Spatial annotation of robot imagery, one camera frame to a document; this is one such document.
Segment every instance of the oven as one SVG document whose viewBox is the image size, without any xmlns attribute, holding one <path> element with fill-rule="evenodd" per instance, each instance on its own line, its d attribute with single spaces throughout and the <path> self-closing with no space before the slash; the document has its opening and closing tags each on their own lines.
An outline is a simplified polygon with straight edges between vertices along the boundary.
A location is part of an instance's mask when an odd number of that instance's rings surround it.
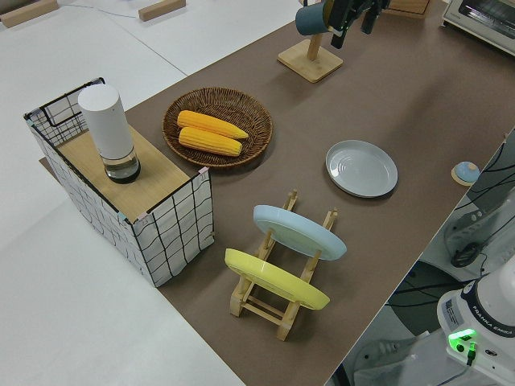
<svg viewBox="0 0 515 386">
<path fill-rule="evenodd" d="M 450 0 L 443 20 L 515 55 L 515 0 Z"/>
</svg>

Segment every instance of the white cylinder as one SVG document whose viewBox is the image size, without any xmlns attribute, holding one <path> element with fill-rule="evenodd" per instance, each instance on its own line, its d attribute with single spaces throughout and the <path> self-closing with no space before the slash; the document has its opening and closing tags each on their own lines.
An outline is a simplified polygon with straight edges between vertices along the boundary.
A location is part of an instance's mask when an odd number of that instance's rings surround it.
<svg viewBox="0 0 515 386">
<path fill-rule="evenodd" d="M 479 281 L 477 296 L 490 316 L 515 326 L 515 257 Z"/>
<path fill-rule="evenodd" d="M 141 165 L 118 91 L 108 84 L 95 84 L 79 93 L 78 102 L 105 173 L 115 183 L 133 182 Z"/>
<path fill-rule="evenodd" d="M 100 156 L 126 157 L 134 144 L 118 91 L 108 84 L 95 84 L 79 94 L 79 106 Z"/>
</svg>

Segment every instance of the green light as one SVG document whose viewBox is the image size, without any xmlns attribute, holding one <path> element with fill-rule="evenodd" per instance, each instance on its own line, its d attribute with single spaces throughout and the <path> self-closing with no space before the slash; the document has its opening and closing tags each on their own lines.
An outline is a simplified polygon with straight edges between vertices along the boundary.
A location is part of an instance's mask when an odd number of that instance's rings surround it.
<svg viewBox="0 0 515 386">
<path fill-rule="evenodd" d="M 458 344 L 466 342 L 474 335 L 476 335 L 476 331 L 473 330 L 472 328 L 468 328 L 467 330 L 463 330 L 463 331 L 454 332 L 449 335 L 449 344 L 451 345 L 453 350 L 458 351 L 458 349 L 456 348 L 458 346 Z M 475 348 L 474 348 L 475 345 L 476 345 L 475 343 L 471 342 L 471 346 L 470 346 L 471 350 L 475 350 Z"/>
</svg>

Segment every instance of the grid pattern basket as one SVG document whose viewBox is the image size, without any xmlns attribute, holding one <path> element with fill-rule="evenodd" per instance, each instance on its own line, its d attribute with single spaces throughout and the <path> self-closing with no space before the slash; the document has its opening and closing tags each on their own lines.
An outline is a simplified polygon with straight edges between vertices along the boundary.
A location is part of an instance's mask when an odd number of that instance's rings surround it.
<svg viewBox="0 0 515 386">
<path fill-rule="evenodd" d="M 105 82 L 92 80 L 24 118 L 82 216 L 157 287 L 214 242 L 211 177 L 208 169 L 200 170 L 131 223 L 58 148 L 88 129 L 77 98 L 83 88 L 99 83 Z"/>
</svg>

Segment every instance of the white table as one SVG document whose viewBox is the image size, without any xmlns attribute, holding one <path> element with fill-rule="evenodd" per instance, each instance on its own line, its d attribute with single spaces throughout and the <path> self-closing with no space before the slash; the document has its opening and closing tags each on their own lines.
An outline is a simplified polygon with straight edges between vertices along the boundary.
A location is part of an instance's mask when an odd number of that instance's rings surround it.
<svg viewBox="0 0 515 386">
<path fill-rule="evenodd" d="M 116 24 L 186 75 L 268 35 L 295 19 L 297 0 L 187 0 L 148 22 L 138 8 L 154 0 L 89 0 Z"/>
<path fill-rule="evenodd" d="M 129 109 L 286 24 L 299 4 L 191 0 L 146 23 L 96 0 L 59 4 L 0 24 L 0 384 L 241 384 L 79 214 L 39 164 L 23 114 L 98 76 Z"/>
</svg>

